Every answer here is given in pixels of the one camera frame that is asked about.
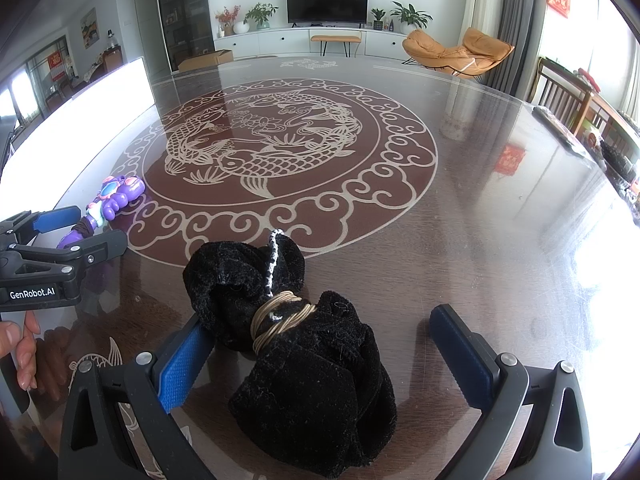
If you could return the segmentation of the left hand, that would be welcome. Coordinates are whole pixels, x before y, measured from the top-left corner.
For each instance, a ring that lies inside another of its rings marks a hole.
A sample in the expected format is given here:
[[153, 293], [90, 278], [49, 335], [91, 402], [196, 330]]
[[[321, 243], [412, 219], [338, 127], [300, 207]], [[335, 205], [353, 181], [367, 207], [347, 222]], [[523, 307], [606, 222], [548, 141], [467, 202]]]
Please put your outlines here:
[[24, 316], [24, 326], [11, 321], [0, 323], [1, 356], [7, 356], [12, 351], [17, 359], [17, 382], [25, 391], [37, 387], [36, 371], [37, 344], [35, 336], [40, 334], [40, 326], [35, 313], [27, 311]]

